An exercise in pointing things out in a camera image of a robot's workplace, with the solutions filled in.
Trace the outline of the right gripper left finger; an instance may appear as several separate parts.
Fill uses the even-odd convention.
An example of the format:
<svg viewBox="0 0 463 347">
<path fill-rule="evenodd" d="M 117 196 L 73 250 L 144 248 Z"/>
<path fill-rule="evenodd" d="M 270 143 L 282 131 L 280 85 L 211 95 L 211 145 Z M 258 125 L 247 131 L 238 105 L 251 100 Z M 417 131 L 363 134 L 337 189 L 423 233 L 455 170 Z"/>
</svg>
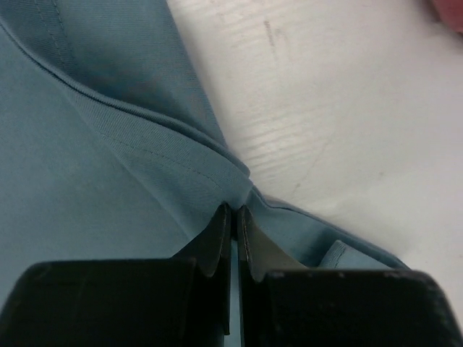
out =
<svg viewBox="0 0 463 347">
<path fill-rule="evenodd" d="M 1 311 L 3 346 L 222 346 L 232 212 L 167 259 L 41 262 Z"/>
</svg>

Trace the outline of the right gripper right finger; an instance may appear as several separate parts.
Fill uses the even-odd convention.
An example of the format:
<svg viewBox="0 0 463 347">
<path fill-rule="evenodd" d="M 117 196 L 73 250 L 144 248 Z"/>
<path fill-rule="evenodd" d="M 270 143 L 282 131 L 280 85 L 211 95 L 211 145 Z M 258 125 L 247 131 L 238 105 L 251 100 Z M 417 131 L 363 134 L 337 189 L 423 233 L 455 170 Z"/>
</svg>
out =
<svg viewBox="0 0 463 347">
<path fill-rule="evenodd" d="M 237 214 L 243 346 L 460 346 L 439 285 L 413 270 L 306 267 Z"/>
</svg>

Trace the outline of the blue t shirt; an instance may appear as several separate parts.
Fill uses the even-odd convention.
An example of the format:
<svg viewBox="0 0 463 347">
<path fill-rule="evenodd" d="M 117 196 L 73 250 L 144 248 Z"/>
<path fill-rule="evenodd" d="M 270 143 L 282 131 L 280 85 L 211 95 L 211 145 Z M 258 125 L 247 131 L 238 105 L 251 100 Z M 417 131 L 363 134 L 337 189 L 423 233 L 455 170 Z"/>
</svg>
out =
<svg viewBox="0 0 463 347">
<path fill-rule="evenodd" d="M 259 192 L 165 1 L 1 3 L 1 311 L 35 264 L 167 259 L 221 205 L 309 267 L 404 268 Z"/>
</svg>

